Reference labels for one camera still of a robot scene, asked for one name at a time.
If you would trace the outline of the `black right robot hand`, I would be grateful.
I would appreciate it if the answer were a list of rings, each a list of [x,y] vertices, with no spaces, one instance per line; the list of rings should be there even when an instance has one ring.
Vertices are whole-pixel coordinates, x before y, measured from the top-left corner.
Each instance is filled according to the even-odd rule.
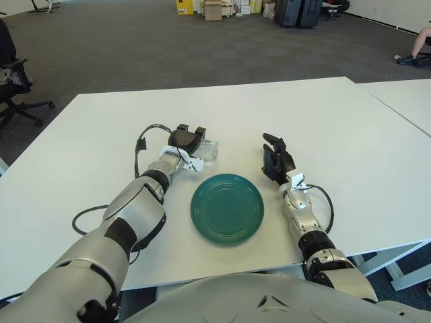
[[[263,145],[264,175],[279,185],[287,183],[287,173],[294,170],[296,166],[292,156],[286,150],[284,140],[269,133],[264,133],[263,138],[269,143],[269,145],[266,143]]]

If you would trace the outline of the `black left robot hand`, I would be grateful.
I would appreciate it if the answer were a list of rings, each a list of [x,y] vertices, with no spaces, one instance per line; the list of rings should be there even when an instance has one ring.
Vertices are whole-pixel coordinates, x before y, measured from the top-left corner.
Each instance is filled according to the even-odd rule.
[[[206,128],[197,127],[194,132],[189,131],[187,124],[179,124],[168,138],[168,144],[186,151],[189,155],[196,152],[205,138]]]

